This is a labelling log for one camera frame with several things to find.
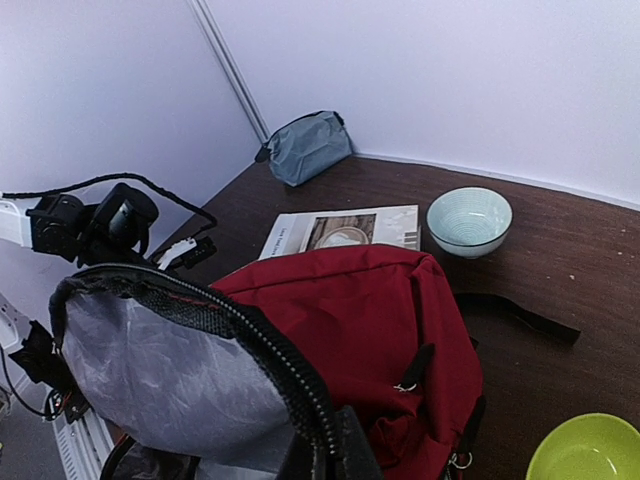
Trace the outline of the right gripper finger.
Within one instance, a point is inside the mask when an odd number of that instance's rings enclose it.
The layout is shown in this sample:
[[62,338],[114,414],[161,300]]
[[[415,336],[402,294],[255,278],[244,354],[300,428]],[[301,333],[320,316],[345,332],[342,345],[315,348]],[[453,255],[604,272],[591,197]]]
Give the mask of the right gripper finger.
[[312,456],[311,479],[374,480],[384,475],[370,448],[368,439],[351,406],[336,414],[339,427],[338,445],[342,453],[331,457],[315,448]]

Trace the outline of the red backpack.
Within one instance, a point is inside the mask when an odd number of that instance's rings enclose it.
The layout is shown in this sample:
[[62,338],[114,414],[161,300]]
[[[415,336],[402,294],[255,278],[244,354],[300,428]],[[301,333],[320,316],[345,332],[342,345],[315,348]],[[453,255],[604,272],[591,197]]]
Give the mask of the red backpack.
[[123,430],[104,479],[311,479],[351,406],[383,479],[459,479],[484,416],[464,318],[579,331],[488,293],[454,293],[428,254],[343,247],[251,263],[212,286],[106,263],[64,279],[54,345]]

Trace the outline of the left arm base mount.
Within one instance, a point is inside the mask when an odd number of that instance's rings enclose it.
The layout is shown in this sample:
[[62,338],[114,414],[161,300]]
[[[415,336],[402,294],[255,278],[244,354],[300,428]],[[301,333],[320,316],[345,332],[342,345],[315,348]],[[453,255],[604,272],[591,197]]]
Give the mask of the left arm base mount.
[[[30,413],[47,422],[63,417],[71,425],[88,411],[89,404],[54,345],[53,336],[37,320],[31,320],[29,325],[30,331],[20,341],[18,350],[9,354],[1,351],[7,385],[14,398]],[[44,407],[32,407],[20,396],[9,376],[7,359],[20,367],[32,383],[43,383],[49,388]]]

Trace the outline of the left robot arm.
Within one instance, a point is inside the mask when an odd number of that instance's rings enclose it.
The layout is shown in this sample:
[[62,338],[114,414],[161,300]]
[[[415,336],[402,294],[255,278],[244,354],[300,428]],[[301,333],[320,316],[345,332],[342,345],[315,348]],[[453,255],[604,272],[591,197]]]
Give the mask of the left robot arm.
[[[159,196],[207,221],[194,234],[158,254],[148,252],[151,227],[160,212],[135,180]],[[103,263],[191,269],[217,248],[206,234],[217,219],[136,173],[101,175],[42,192],[1,194],[1,238],[36,253],[57,256],[79,267]]]

